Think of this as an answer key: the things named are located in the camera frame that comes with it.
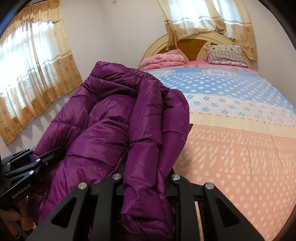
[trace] folded pink blanket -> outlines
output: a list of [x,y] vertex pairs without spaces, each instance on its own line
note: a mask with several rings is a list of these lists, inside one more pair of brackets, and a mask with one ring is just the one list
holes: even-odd
[[166,53],[156,54],[144,59],[140,64],[140,70],[160,69],[165,67],[180,66],[186,63],[179,49]]

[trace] silver bolt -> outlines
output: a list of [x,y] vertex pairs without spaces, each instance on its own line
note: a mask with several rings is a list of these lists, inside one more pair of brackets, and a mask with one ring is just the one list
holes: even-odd
[[173,179],[174,181],[178,181],[178,180],[181,179],[181,177],[180,177],[180,175],[178,175],[178,174],[173,174],[173,175],[172,175],[172,179]]
[[114,180],[119,180],[119,179],[122,178],[122,175],[121,175],[120,173],[115,173],[115,174],[113,174],[112,178],[113,178]]
[[81,190],[86,189],[87,188],[87,183],[79,183],[78,188],[81,189]]
[[207,189],[207,190],[212,190],[212,189],[214,189],[214,184],[212,184],[212,183],[206,183],[205,184],[205,188]]

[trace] floral curtain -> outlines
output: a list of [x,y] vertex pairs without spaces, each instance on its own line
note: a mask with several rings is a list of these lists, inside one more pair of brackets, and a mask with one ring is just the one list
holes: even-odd
[[193,34],[218,32],[257,60],[252,22],[243,0],[158,0],[163,11],[169,41],[167,50]]
[[0,39],[0,135],[5,144],[81,83],[59,1],[24,8]]

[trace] headboard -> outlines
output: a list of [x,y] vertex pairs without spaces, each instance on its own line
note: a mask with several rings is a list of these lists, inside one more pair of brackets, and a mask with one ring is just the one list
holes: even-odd
[[[168,35],[166,34],[151,45],[144,54],[142,60],[158,53],[165,53],[167,42]],[[178,48],[184,53],[184,55],[186,55],[187,60],[189,61],[207,58],[207,51],[203,48],[204,45],[234,45],[234,43],[225,36],[213,31],[192,35],[178,42]],[[249,59],[245,54],[244,56],[248,67],[253,69]]]

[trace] bed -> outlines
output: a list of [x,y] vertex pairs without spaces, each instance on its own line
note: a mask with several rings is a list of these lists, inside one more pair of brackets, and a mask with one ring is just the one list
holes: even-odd
[[[167,39],[143,59],[164,53]],[[215,32],[190,36],[178,43],[185,65],[148,71],[189,103],[194,125],[174,170],[214,183],[265,240],[286,240],[295,221],[296,110],[249,61],[248,68],[209,64],[203,46],[218,44],[233,43]]]

